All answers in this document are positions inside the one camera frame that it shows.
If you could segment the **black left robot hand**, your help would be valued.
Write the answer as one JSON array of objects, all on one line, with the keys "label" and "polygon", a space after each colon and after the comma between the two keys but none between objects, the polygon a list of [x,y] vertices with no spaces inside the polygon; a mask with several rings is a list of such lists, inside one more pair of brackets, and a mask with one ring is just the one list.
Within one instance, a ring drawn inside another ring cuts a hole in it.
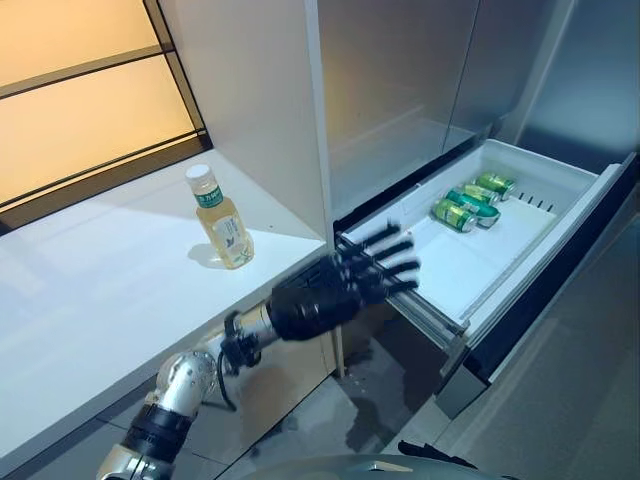
[{"label": "black left robot hand", "polygon": [[278,287],[266,303],[277,336],[284,341],[316,338],[349,321],[363,308],[415,290],[415,278],[397,275],[420,269],[411,258],[383,267],[381,262],[411,250],[411,239],[400,239],[401,225],[389,221],[357,243],[320,259],[323,273],[318,287]]}]

